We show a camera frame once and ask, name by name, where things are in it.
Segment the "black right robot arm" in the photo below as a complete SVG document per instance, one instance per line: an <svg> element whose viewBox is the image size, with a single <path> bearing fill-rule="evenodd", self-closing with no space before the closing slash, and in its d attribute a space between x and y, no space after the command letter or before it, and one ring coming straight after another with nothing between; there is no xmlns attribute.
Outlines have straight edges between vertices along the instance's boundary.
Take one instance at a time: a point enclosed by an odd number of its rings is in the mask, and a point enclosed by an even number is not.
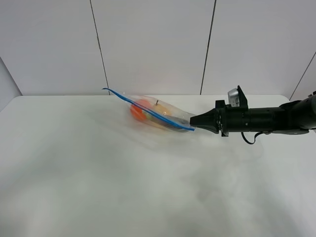
<svg viewBox="0 0 316 237"><path fill-rule="evenodd" d="M215 108L190 118L190 125L227 137L232 132L306 134L316 128L316 94L304 100L282 104L278 107L249 108L245 94L238 91L238 106L217 100Z"/></svg>

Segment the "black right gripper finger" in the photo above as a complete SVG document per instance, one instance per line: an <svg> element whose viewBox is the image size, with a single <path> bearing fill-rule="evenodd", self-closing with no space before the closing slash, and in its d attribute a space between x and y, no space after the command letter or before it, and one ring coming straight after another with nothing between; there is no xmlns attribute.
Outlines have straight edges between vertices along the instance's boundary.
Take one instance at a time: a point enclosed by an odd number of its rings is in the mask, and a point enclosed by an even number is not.
<svg viewBox="0 0 316 237"><path fill-rule="evenodd" d="M204 122L190 122L190 126L192 127L196 127L196 128L200 128L200 129L204 129L210 132L215 132L215 125L214 123L204 123Z"/></svg>
<svg viewBox="0 0 316 237"><path fill-rule="evenodd" d="M196 115L190 118L190 123L213 123L215 120L215 110L210 110L201 115Z"/></svg>

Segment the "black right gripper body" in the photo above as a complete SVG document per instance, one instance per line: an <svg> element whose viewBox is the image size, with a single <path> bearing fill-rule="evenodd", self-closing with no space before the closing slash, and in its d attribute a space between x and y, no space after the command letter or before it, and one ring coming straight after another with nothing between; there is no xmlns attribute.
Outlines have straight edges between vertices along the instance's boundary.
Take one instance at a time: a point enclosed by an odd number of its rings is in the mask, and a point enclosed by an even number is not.
<svg viewBox="0 0 316 237"><path fill-rule="evenodd" d="M217 124L222 137L228 137L230 132L245 131L245 113L248 112L248 101L241 100L239 106L232 107L224 100L215 102Z"/></svg>

